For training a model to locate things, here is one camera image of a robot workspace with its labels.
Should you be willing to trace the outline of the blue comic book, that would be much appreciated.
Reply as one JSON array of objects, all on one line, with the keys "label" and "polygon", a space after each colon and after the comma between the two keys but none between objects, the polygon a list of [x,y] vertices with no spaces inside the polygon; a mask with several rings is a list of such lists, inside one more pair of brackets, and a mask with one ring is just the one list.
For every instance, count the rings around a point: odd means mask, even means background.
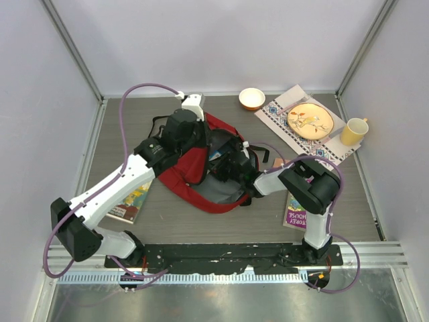
[{"label": "blue comic book", "polygon": [[222,155],[230,152],[232,149],[230,139],[215,140],[210,146],[209,161],[220,158]]}]

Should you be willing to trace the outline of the red student backpack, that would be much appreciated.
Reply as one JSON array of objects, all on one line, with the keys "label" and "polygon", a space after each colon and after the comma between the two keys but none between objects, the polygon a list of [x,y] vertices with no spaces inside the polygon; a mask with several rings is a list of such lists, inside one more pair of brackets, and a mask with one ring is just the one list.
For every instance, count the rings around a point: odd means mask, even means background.
[{"label": "red student backpack", "polygon": [[[210,146],[215,140],[233,139],[244,142],[242,135],[235,127],[207,113],[209,141],[204,148],[192,148],[185,153],[176,165],[166,170],[158,179],[173,193],[192,206],[207,213],[226,213],[241,206],[251,204],[256,195],[249,184],[240,184],[228,180],[222,182],[210,174]],[[257,151],[264,153],[263,163],[269,160],[269,150],[250,145],[251,157],[255,159],[259,171]]]}]

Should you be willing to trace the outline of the purple treehouse book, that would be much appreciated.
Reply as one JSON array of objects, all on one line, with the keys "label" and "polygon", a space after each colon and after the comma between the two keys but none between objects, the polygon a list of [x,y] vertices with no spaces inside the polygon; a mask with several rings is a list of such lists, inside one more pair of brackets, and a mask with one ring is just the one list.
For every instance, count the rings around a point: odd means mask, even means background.
[{"label": "purple treehouse book", "polygon": [[288,193],[286,201],[283,226],[301,231],[306,230],[306,210],[291,193]]}]

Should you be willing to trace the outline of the yellow illustrated book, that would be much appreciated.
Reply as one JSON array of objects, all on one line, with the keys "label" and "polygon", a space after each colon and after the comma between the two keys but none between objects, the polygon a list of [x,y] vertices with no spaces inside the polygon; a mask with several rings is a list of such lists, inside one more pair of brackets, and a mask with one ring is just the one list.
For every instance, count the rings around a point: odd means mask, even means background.
[{"label": "yellow illustrated book", "polygon": [[119,204],[115,205],[107,217],[134,224],[143,203],[146,200],[151,182],[147,182],[127,195]]}]

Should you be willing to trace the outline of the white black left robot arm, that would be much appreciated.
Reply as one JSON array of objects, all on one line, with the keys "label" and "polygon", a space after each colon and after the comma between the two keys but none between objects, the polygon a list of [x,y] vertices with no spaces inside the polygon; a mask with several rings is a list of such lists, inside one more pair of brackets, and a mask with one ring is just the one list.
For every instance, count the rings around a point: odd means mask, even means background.
[{"label": "white black left robot arm", "polygon": [[207,133],[202,110],[177,109],[167,118],[161,135],[142,141],[115,172],[69,202],[55,200],[51,205],[54,230],[72,259],[81,262],[103,254],[118,257],[127,267],[138,266],[143,252],[135,238],[101,229],[99,222],[136,188],[176,165],[187,151],[205,147]]}]

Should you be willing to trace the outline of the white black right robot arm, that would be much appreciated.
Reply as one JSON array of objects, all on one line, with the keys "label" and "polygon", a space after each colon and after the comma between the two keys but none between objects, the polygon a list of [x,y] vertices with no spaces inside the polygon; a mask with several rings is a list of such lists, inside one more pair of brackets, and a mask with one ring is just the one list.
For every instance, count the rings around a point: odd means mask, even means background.
[{"label": "white black right robot arm", "polygon": [[282,165],[259,170],[254,153],[258,149],[259,146],[244,144],[238,151],[225,149],[209,161],[209,174],[221,182],[237,184],[239,192],[247,195],[247,201],[288,191],[306,211],[300,257],[311,265],[321,263],[332,243],[330,218],[343,190],[342,175],[321,164],[322,158],[305,154]]}]

